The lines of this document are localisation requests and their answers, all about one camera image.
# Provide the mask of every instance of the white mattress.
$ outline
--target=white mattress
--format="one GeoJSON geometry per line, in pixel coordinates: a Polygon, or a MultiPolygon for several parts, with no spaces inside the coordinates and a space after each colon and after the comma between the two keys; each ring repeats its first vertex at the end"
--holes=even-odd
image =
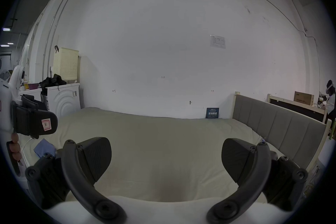
{"type": "MultiPolygon", "coordinates": [[[[29,137],[21,135],[20,144],[26,144],[23,155],[33,165],[39,159],[34,148],[43,138],[59,149],[67,139],[78,143],[97,136],[109,139],[112,160],[95,189],[105,196],[162,202],[230,196],[237,184],[221,162],[224,140],[240,138],[254,145],[261,140],[231,118],[146,117],[89,107],[61,118],[52,135],[27,144],[29,137]]],[[[67,200],[75,198],[70,193],[67,200]]],[[[265,197],[258,201],[265,202],[265,197]]]]}

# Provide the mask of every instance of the plastic basket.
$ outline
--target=plastic basket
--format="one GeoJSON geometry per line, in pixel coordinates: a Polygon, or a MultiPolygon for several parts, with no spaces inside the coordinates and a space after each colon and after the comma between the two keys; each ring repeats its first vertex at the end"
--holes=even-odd
{"type": "Polygon", "coordinates": [[[55,46],[53,73],[63,80],[77,79],[78,50],[55,46]]]}

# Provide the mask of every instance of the hand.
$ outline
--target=hand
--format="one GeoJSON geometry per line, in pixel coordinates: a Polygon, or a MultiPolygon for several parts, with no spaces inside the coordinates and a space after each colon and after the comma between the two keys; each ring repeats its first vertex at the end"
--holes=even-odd
{"type": "Polygon", "coordinates": [[[22,155],[20,153],[20,145],[18,144],[19,135],[17,133],[12,133],[12,144],[9,144],[9,149],[13,152],[12,156],[15,160],[20,161],[22,155]]]}

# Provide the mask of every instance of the bed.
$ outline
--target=bed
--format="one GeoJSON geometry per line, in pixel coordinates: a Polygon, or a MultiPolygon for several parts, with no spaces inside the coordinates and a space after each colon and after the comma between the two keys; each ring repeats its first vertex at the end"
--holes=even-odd
{"type": "MultiPolygon", "coordinates": [[[[95,184],[97,191],[105,196],[178,202],[226,198],[237,190],[221,162],[226,138],[254,145],[265,139],[278,157],[287,155],[309,170],[329,128],[330,122],[323,124],[236,92],[228,119],[147,117],[88,107],[61,118],[54,134],[37,140],[20,136],[20,142],[25,162],[33,165],[38,160],[34,148],[43,138],[59,149],[67,139],[78,143],[107,137],[112,159],[95,184]]],[[[70,193],[67,200],[75,198],[70,193]]],[[[263,194],[258,201],[266,202],[263,194]]]]}

